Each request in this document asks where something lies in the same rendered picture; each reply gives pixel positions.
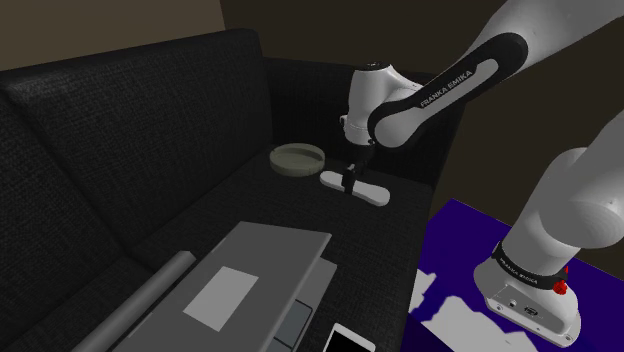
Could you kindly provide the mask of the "white phone with black screen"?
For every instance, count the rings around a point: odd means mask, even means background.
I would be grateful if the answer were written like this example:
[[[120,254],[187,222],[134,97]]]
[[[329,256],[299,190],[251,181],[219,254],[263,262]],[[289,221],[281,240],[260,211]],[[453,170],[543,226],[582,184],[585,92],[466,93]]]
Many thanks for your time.
[[[373,342],[335,323],[322,352],[376,352]]]

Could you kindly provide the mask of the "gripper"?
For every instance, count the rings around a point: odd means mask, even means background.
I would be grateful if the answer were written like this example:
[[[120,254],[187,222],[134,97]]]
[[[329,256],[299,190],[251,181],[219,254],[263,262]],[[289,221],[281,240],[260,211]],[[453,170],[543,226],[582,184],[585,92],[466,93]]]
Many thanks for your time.
[[[358,145],[348,142],[346,147],[347,166],[342,173],[341,186],[345,194],[351,194],[356,181],[356,171],[364,171],[374,157],[375,144]]]

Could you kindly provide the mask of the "white remote control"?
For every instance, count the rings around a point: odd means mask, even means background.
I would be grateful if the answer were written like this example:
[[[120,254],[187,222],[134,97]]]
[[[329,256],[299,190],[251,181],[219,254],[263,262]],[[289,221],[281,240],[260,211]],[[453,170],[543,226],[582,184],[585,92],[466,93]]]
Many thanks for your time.
[[[334,171],[323,171],[320,174],[320,182],[323,185],[347,194],[345,187],[342,185],[342,178],[341,174]],[[390,192],[386,188],[359,180],[354,182],[350,195],[379,207],[387,205],[391,197]]]

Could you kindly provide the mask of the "black fabric sofa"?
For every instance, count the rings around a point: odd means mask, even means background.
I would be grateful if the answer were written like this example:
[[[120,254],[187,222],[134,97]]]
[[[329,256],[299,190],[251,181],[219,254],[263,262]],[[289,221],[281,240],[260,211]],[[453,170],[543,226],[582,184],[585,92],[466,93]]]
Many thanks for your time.
[[[433,193],[462,118],[434,118],[363,180],[382,207],[290,178],[269,155],[321,148],[343,171],[353,70],[267,58],[234,29],[0,72],[0,352],[71,352],[176,253],[239,222],[330,234],[336,273],[297,352],[335,324],[399,352]]]

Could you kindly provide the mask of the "grey laptop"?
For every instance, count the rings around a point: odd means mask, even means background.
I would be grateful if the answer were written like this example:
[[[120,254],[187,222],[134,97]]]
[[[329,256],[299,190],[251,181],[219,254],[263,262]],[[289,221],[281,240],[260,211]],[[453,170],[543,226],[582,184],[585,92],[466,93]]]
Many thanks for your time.
[[[303,352],[330,239],[241,221],[201,261],[177,253],[71,352]]]

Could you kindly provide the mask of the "blue patterned robot stand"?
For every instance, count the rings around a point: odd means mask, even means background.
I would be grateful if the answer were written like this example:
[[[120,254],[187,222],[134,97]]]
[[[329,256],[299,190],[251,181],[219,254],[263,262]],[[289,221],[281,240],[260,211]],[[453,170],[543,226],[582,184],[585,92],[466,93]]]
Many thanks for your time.
[[[473,279],[508,225],[459,201],[428,222],[400,352],[624,352],[624,281],[578,259],[581,332],[567,348],[490,311]]]

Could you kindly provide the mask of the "olive green round dish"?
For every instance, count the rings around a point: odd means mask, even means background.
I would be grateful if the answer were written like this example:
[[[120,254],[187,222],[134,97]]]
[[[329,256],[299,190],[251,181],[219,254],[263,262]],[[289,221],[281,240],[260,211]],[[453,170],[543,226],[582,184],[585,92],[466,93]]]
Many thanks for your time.
[[[289,143],[274,148],[269,154],[271,168],[288,177],[307,177],[325,166],[325,153],[306,143]]]

